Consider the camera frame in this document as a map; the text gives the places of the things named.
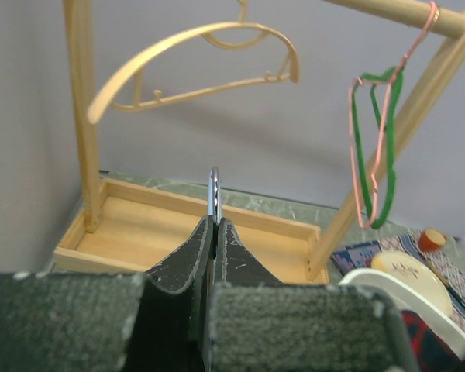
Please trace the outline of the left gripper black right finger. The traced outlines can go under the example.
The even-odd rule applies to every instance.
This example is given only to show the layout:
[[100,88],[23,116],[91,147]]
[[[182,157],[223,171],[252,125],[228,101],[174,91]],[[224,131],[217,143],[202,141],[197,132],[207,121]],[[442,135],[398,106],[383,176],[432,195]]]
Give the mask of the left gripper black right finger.
[[401,314],[369,286],[283,284],[223,219],[209,334],[213,371],[416,371]]

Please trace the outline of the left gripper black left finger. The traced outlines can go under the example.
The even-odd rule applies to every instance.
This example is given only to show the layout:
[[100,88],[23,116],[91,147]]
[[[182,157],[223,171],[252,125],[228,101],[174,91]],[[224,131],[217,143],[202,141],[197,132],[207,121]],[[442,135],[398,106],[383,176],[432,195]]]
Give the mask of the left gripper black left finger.
[[206,371],[213,235],[143,273],[0,274],[0,371]]

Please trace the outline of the light blue hanger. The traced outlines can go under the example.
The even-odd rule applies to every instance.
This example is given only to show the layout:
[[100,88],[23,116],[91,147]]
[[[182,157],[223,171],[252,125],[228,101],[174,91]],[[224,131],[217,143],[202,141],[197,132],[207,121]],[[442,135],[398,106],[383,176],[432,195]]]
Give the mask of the light blue hanger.
[[215,225],[218,225],[222,219],[220,191],[219,169],[213,167],[208,178],[208,214]]

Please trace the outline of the light wooden hanger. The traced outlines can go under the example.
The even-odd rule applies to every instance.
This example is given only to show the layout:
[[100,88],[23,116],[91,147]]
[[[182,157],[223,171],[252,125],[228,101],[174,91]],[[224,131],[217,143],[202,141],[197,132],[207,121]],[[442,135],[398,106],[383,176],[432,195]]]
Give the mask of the light wooden hanger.
[[[141,112],[250,85],[276,84],[284,81],[291,81],[295,84],[298,83],[300,78],[300,64],[298,53],[293,43],[283,33],[272,29],[269,26],[256,22],[248,22],[246,20],[248,8],[248,1],[240,1],[239,16],[236,21],[209,23],[203,26],[187,29],[158,41],[132,57],[105,82],[100,91],[94,97],[87,110],[88,122],[92,125],[98,124],[106,110],[109,108],[115,109],[119,112]],[[226,42],[214,35],[217,31],[230,29],[257,30],[259,34],[250,40],[238,43]],[[263,77],[233,81],[166,97],[164,97],[162,92],[157,89],[153,92],[152,100],[144,102],[141,99],[144,68],[158,56],[177,45],[201,37],[210,45],[221,50],[238,51],[253,47],[269,36],[280,40],[287,47],[286,57],[276,74],[272,74],[268,71]],[[115,103],[114,99],[116,95],[131,79],[134,80],[133,101],[128,105]]]

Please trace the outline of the green plastic hanger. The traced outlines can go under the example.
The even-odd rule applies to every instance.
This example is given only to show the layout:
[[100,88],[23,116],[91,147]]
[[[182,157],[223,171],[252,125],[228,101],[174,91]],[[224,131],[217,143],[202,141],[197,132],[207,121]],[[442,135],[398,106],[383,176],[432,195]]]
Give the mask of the green plastic hanger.
[[[364,73],[358,77],[349,91],[350,162],[356,215],[360,228],[379,229],[387,220],[394,201],[396,172],[394,170],[394,114],[401,95],[403,72],[400,67],[391,67],[383,74]],[[358,88],[370,86],[370,102],[377,123],[378,139],[376,157],[370,175],[367,175],[363,147],[360,138],[356,93]],[[378,181],[377,168],[381,157],[386,156],[387,190],[383,208],[377,213]]]

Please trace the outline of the red black plaid skirt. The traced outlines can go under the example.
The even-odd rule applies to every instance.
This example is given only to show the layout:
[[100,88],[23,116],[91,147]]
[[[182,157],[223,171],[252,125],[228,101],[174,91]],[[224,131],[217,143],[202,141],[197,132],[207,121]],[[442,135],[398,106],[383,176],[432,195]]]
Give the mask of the red black plaid skirt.
[[417,313],[402,310],[401,316],[408,330],[420,371],[447,371],[460,363],[460,358]]

